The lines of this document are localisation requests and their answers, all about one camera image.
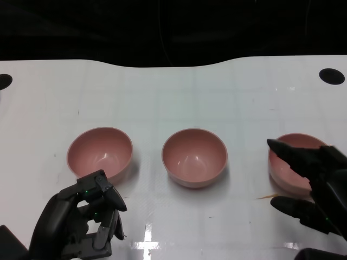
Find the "robotic hand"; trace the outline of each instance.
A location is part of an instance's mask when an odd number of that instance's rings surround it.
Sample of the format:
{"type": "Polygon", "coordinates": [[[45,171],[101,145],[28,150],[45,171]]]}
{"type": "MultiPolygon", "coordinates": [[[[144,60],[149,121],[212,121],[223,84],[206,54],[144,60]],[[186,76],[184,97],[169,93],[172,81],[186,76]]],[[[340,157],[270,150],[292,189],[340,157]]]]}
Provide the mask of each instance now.
{"type": "MultiPolygon", "coordinates": [[[[299,218],[305,226],[325,234],[333,232],[347,240],[347,157],[333,146],[294,148],[274,139],[268,139],[267,143],[293,171],[310,181],[310,194],[315,202],[278,196],[271,200],[271,205],[289,216],[299,218]]],[[[295,259],[338,260],[347,257],[304,249],[295,259]]]]}
{"type": "Polygon", "coordinates": [[[113,235],[124,239],[118,211],[126,210],[103,170],[80,178],[47,203],[31,238],[29,258],[89,260],[110,256],[113,235]],[[77,207],[83,200],[88,205],[77,207]],[[97,233],[87,234],[87,222],[92,219],[101,224],[97,233]]]}

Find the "dark wall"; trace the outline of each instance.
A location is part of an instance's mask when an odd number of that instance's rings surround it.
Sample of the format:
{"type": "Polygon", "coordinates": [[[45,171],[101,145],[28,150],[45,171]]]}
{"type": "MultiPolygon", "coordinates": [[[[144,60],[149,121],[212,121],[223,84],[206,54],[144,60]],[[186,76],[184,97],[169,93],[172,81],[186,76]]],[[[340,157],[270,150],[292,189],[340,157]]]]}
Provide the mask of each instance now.
{"type": "Polygon", "coordinates": [[[0,0],[0,60],[199,66],[347,54],[345,0],[0,0]]]}

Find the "white table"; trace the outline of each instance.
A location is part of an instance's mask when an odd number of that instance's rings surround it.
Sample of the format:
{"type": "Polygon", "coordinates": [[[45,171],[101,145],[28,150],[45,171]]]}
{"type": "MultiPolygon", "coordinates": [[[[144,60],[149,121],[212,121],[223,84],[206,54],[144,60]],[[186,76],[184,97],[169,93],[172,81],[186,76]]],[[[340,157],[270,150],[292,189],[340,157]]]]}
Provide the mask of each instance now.
{"type": "Polygon", "coordinates": [[[0,92],[0,224],[25,246],[49,198],[75,183],[70,143],[98,126],[125,131],[137,173],[117,186],[128,207],[125,241],[110,259],[293,259],[313,247],[347,254],[347,242],[270,206],[267,138],[307,133],[347,153],[346,56],[240,58],[193,68],[124,68],[95,61],[2,61],[13,77],[0,92]],[[204,190],[173,183],[164,141],[189,127],[226,144],[229,176],[204,190]]]}

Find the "cable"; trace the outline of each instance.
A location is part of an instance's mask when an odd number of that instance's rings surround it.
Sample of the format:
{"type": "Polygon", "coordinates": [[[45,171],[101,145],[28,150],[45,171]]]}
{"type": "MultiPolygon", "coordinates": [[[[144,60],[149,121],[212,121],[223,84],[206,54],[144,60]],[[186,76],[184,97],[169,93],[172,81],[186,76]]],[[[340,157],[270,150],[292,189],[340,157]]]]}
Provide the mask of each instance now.
{"type": "Polygon", "coordinates": [[[172,64],[172,62],[171,62],[171,60],[170,60],[170,58],[168,56],[168,53],[166,52],[166,48],[165,48],[164,41],[163,41],[162,26],[161,26],[161,22],[160,22],[160,0],[158,0],[158,26],[159,26],[160,42],[162,44],[162,48],[163,48],[165,57],[166,57],[167,61],[169,62],[170,66],[173,67],[174,64],[172,64]]]}
{"type": "Polygon", "coordinates": [[[309,24],[309,13],[310,13],[311,1],[312,0],[309,0],[309,4],[307,5],[307,10],[306,10],[306,18],[305,18],[305,37],[306,38],[307,38],[307,27],[309,24]]]}

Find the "pink bowl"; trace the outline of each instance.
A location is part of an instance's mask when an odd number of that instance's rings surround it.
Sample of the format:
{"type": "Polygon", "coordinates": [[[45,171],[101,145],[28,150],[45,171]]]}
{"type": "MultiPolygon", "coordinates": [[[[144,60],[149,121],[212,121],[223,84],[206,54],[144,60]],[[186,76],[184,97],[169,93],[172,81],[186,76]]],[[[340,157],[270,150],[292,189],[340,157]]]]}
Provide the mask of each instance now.
{"type": "MultiPolygon", "coordinates": [[[[319,139],[307,134],[286,134],[278,137],[277,140],[301,148],[319,148],[326,145],[319,139]]],[[[299,196],[308,197],[310,195],[309,180],[290,169],[289,165],[278,158],[271,149],[269,149],[268,165],[271,177],[282,189],[299,196]]]]}
{"type": "Polygon", "coordinates": [[[126,174],[131,159],[129,136],[112,127],[84,132],[72,142],[67,152],[67,164],[76,176],[83,177],[102,169],[112,183],[126,174]]]}
{"type": "Polygon", "coordinates": [[[217,135],[202,129],[185,129],[173,134],[162,150],[169,176],[189,188],[213,183],[227,165],[228,153],[217,135]]]}

